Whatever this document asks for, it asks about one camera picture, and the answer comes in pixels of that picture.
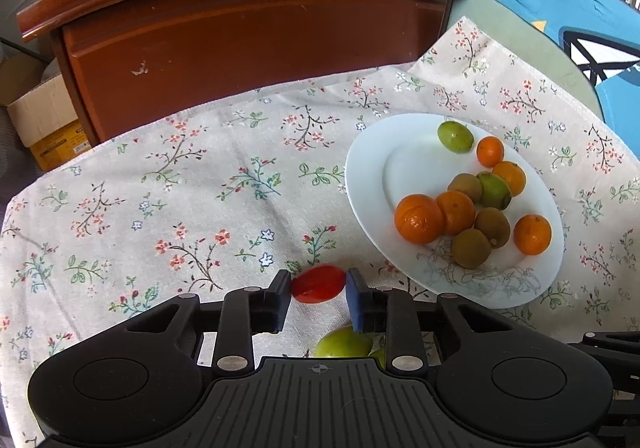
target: white plate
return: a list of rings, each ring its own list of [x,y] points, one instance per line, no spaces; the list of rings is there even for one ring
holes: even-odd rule
[[[525,256],[510,238],[479,269],[463,269],[450,259],[450,238],[416,246],[404,240],[394,226],[395,208],[405,196],[422,193],[435,198],[457,174],[486,170],[478,163],[475,146],[468,154],[454,154],[441,144],[437,129],[444,120],[435,114],[401,114],[363,131],[351,145],[345,166],[351,208],[380,252],[430,291],[455,292],[492,309],[525,304],[544,292],[558,274],[564,235],[552,195],[514,149],[505,146],[504,159],[520,165],[527,185],[504,215],[512,230],[526,214],[545,217],[551,224],[552,239],[544,253]],[[476,143],[490,136],[481,128],[461,123],[473,133]]]

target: red tomato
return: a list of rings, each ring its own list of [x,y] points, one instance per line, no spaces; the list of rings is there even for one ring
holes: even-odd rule
[[[345,272],[331,264],[307,269],[291,281],[291,295],[302,303],[322,303],[340,294],[344,288]]]

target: tablecloth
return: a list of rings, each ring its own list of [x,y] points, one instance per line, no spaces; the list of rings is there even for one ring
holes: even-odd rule
[[[558,278],[505,316],[565,341],[640,328],[637,159],[577,100],[462,19],[415,64],[210,102],[102,144],[16,196],[0,239],[0,381],[17,446],[42,440],[26,401],[39,363],[180,292],[221,300],[267,285],[279,268],[331,262],[359,268],[370,285],[432,298],[369,242],[344,185],[353,139],[403,112],[485,128],[555,197],[566,247]],[[254,338],[256,358],[308,356],[347,321],[344,295],[292,301],[282,333]],[[200,362],[211,353],[207,335]]]

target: ribbed black surface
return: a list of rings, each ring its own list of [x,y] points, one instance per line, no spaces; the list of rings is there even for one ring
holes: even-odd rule
[[[43,446],[62,448],[50,439]],[[266,359],[256,374],[216,383],[183,425],[141,448],[495,448],[462,429],[419,381],[373,359]],[[586,438],[572,446],[596,447]]]

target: black robotic gripper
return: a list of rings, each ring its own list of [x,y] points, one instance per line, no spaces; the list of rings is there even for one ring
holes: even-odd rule
[[[290,274],[222,302],[181,294],[54,355],[28,398],[44,448],[497,448],[624,446],[640,429],[640,335],[565,345],[456,294],[417,302],[347,272],[357,332],[386,332],[373,358],[263,358],[282,330]],[[210,367],[196,363],[217,332]],[[423,332],[442,362],[430,366]]]

